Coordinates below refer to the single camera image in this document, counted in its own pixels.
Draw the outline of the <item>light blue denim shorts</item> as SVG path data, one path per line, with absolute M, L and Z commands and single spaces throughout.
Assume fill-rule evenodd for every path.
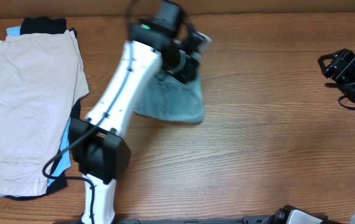
M 159 72 L 147 84 L 135 113 L 165 121 L 200 123 L 205 117 L 199 72 L 193 81 L 181 83 Z

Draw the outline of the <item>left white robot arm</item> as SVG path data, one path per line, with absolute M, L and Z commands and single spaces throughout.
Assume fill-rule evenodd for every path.
M 125 134 L 133 114 L 181 123 L 205 116 L 199 66 L 211 39 L 177 3 L 163 1 L 153 17 L 127 21 L 118 68 L 85 119 L 70 123 L 68 152 L 85 183 L 80 223 L 113 223 L 117 180 L 131 157 Z

